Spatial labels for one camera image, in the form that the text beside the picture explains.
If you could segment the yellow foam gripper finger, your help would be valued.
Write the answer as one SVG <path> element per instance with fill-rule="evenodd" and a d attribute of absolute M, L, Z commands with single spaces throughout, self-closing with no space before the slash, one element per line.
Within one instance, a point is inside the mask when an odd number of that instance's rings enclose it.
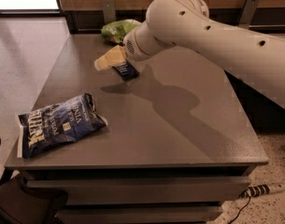
<path fill-rule="evenodd" d="M 106 70 L 112 66 L 120 65 L 126 61 L 124 48 L 117 45 L 110 49 L 103 56 L 94 61 L 94 67 L 97 71 Z"/>

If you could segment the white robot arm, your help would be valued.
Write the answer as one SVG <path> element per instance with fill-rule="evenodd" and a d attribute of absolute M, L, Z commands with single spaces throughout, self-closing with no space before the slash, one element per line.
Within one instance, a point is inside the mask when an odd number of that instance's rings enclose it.
<path fill-rule="evenodd" d="M 145 61 L 174 46 L 199 53 L 285 109 L 285 39 L 213 21 L 203 0 L 153 0 L 145 21 L 94 67 Z"/>

